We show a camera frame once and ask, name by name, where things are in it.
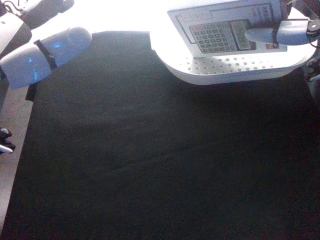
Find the black band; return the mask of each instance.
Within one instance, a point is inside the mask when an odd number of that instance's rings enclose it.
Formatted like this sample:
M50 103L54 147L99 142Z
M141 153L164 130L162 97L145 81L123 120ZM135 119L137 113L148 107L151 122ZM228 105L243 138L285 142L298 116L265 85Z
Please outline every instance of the black band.
M49 63L49 66L51 69L57 68L56 59L54 56L51 55L51 53L46 49L46 47L43 45L43 43L40 40L37 40L34 42L35 45L40 49L40 51L45 56L46 60Z

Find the white tray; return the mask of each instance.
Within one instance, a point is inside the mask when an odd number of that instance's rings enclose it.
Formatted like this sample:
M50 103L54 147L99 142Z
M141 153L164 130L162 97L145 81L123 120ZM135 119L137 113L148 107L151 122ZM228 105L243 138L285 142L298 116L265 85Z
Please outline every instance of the white tray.
M289 19L306 17L292 8ZM150 32L150 41L174 75L196 85L279 78L302 66L316 51L305 44L288 46L287 52L193 58L169 17L164 17L161 26Z

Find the black tablecloth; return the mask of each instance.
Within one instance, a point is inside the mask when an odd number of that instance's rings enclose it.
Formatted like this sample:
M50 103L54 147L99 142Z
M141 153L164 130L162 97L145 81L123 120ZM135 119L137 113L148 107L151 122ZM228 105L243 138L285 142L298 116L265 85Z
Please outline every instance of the black tablecloth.
M1 239L313 239L318 146L299 70L197 86L95 34L38 86Z

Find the white box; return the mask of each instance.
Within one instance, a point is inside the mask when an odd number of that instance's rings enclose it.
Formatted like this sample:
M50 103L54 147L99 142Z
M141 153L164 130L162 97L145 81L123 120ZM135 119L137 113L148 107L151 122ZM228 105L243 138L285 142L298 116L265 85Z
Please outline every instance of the white box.
M247 29L287 19L282 0L189 0L173 4L168 15L194 58L287 51L245 37Z

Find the calculator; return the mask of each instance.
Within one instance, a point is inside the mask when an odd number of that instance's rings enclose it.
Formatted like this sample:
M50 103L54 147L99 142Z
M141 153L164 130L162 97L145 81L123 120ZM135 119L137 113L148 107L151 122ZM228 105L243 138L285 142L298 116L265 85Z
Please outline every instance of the calculator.
M250 23L247 19L189 26L203 54L256 50L256 43L249 41L245 36L249 28Z

